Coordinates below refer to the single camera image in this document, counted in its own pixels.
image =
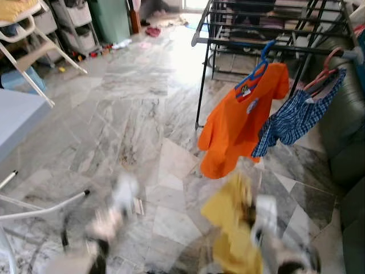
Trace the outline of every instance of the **clothes drying rack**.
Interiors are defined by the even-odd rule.
[[[200,94],[198,100],[197,116],[195,129],[199,127],[199,116],[201,108],[201,100],[204,89],[204,80],[206,74],[206,67],[210,57],[213,58],[212,77],[215,71],[215,62],[217,53],[240,54],[260,56],[260,53],[247,52],[244,49],[262,50],[267,41],[253,40],[253,39],[237,39],[232,38],[229,34],[233,29],[240,31],[256,31],[259,33],[266,33],[275,35],[277,42],[270,47],[269,51],[276,52],[275,58],[283,62],[288,57],[297,57],[299,65],[295,74],[294,84],[290,91],[290,96],[293,95],[298,81],[301,78],[303,70],[308,65],[311,55],[329,55],[331,49],[323,49],[317,47],[318,44],[329,37],[340,37],[348,39],[353,44],[352,50],[342,50],[335,54],[337,57],[355,60],[358,63],[363,63],[363,53],[359,47],[359,43],[354,34],[354,30],[349,24],[350,19],[345,7],[344,0],[308,0],[306,6],[300,5],[276,5],[275,3],[265,3],[256,1],[238,1],[238,0],[208,0],[206,7],[202,13],[201,19],[197,26],[196,32],[192,38],[191,45],[194,47],[197,43],[206,44],[206,53],[204,60],[204,68],[202,72],[202,80],[200,87]],[[289,14],[272,14],[272,13],[256,13],[228,10],[227,4],[234,5],[256,5],[262,7],[283,8],[290,10],[298,10],[300,15]],[[291,20],[295,21],[296,25],[293,29],[276,28],[273,26],[260,26],[250,24],[235,24],[233,17],[260,17],[273,18],[276,20]],[[327,24],[327,30],[323,30],[323,24]],[[208,26],[208,37],[200,37],[200,32],[203,25]],[[297,44],[298,37],[307,38],[307,46],[300,46]]]

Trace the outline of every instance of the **blue plaid shirt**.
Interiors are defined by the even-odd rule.
[[[346,70],[339,69],[339,75],[332,90],[314,103],[306,102],[308,99],[311,100],[310,94],[304,90],[298,90],[263,124],[259,132],[259,142],[251,156],[264,156],[267,148],[275,146],[278,139],[283,144],[291,145],[307,133],[325,114],[345,76]]]

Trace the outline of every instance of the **yellow cloth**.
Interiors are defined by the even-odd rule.
[[[222,229],[222,235],[214,243],[213,257],[225,272],[262,273],[262,257],[251,242],[246,222],[251,203],[250,182],[237,174],[201,210],[203,216]]]
[[[38,0],[0,0],[0,21],[14,22],[20,13],[37,3]]]

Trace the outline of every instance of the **blue hanger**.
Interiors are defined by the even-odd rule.
[[[244,82],[246,82],[248,79],[250,80],[255,80],[256,78],[259,78],[261,77],[266,69],[267,69],[267,66],[269,65],[269,62],[267,61],[266,59],[266,52],[267,50],[273,45],[276,43],[276,40],[271,40],[269,41],[269,43],[267,43],[267,45],[263,48],[263,50],[261,51],[261,62],[255,67],[255,69],[253,70],[253,72],[251,72],[251,74],[249,74],[245,79],[243,79],[242,81],[240,81],[239,84],[237,84],[234,89],[238,89]],[[258,75],[256,75],[256,71],[259,70],[262,66],[265,66],[262,70],[262,72]]]

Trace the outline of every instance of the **pink hanger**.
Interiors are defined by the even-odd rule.
[[[308,88],[310,88],[311,86],[317,84],[318,82],[326,79],[328,76],[330,76],[332,73],[336,72],[337,69],[333,69],[330,70],[329,68],[329,63],[331,61],[331,58],[338,52],[338,51],[342,51],[343,49],[341,47],[337,47],[335,48],[326,58],[323,67],[324,69],[317,75],[317,77],[310,82],[307,86],[305,86],[304,90],[308,90]]]

